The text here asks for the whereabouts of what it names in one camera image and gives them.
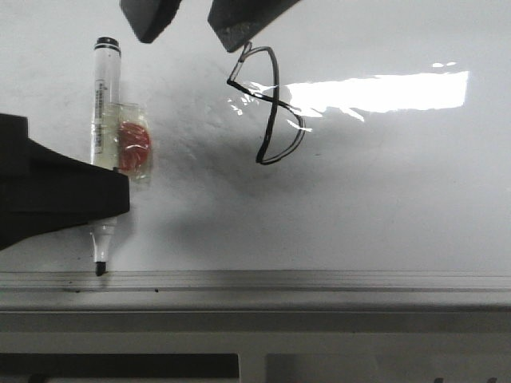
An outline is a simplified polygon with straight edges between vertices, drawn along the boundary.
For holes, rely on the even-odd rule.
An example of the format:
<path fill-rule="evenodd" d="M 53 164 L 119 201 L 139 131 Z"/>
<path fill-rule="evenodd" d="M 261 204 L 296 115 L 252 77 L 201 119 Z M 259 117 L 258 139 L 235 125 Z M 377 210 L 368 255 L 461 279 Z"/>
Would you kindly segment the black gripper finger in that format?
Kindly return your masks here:
<path fill-rule="evenodd" d="M 124 214 L 129 180 L 31 140 L 24 116 L 1 115 L 1 247 Z"/>
<path fill-rule="evenodd" d="M 208 14 L 208 24 L 225 50 L 233 53 L 298 2 L 215 0 Z"/>

